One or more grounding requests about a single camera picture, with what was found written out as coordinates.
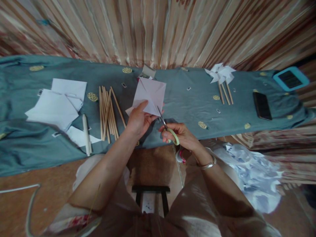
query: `blue tablet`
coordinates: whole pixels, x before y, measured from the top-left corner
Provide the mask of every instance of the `blue tablet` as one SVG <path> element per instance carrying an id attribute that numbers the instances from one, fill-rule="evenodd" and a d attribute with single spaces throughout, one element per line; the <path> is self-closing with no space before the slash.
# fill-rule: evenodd
<path id="1" fill-rule="evenodd" d="M 278 72 L 273 79 L 285 91 L 294 91 L 309 84 L 309 79 L 295 66 Z"/>

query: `stool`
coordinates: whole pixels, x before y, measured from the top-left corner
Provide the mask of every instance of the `stool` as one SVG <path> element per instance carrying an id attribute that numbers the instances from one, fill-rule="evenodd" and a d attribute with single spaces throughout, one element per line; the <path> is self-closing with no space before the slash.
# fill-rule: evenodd
<path id="1" fill-rule="evenodd" d="M 143 186 L 134 185 L 132 187 L 132 193 L 136 193 L 136 203 L 141 206 L 141 198 L 143 193 L 161 193 L 162 207 L 164 209 L 164 216 L 166 217 L 169 212 L 168 200 L 166 193 L 170 193 L 170 188 L 167 186 Z"/>

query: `sleeve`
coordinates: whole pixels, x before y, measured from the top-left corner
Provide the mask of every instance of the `sleeve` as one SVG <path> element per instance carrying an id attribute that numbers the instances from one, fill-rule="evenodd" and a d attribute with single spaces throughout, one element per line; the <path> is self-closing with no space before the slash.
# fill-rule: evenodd
<path id="1" fill-rule="evenodd" d="M 233 233 L 235 236 L 281 237 L 279 231 L 267 223 L 258 212 L 246 218 L 218 216 L 217 221 L 222 236 L 230 236 Z"/>
<path id="2" fill-rule="evenodd" d="M 66 203 L 42 236 L 87 236 L 100 224 L 101 217 Z"/>

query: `scissor blade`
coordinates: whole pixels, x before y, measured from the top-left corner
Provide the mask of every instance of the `scissor blade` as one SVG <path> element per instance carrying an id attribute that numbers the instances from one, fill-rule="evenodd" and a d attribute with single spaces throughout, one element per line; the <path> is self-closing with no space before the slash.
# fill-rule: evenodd
<path id="1" fill-rule="evenodd" d="M 158 106 L 157 106 L 157 109 L 158 109 L 158 112 L 160 114 L 160 117 L 162 118 L 162 114 L 161 114 L 160 109 L 158 108 Z"/>
<path id="2" fill-rule="evenodd" d="M 166 123 L 165 123 L 165 121 L 164 121 L 164 118 L 162 117 L 162 114 L 161 114 L 161 112 L 160 112 L 160 110 L 159 110 L 158 106 L 157 106 L 157 109 L 158 109 L 158 111 L 159 111 L 160 118 L 161 118 L 161 120 L 162 120 L 162 122 L 163 122 L 163 124 L 164 124 L 164 126 L 165 126 L 165 129 L 167 130 L 167 129 L 168 129 L 168 127 L 167 127 L 167 125 L 166 125 Z"/>

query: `hand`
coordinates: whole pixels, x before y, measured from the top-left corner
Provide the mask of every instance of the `hand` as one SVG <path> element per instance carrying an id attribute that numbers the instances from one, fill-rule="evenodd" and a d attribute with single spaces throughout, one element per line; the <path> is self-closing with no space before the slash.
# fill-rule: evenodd
<path id="1" fill-rule="evenodd" d="M 184 123 L 168 123 L 166 124 L 168 128 L 171 128 L 178 136 L 180 145 L 184 148 L 194 151 L 199 149 L 202 145 L 198 139 L 188 130 Z M 164 126 L 159 129 L 159 132 L 162 132 L 162 141 L 169 143 L 169 140 L 175 141 L 174 136 L 168 132 L 163 131 Z"/>
<path id="2" fill-rule="evenodd" d="M 142 102 L 137 108 L 133 109 L 129 116 L 127 129 L 134 133 L 135 136 L 141 138 L 147 129 L 149 128 L 150 124 L 158 118 L 156 115 L 151 115 L 149 113 L 143 112 L 145 107 L 148 105 L 148 100 Z"/>

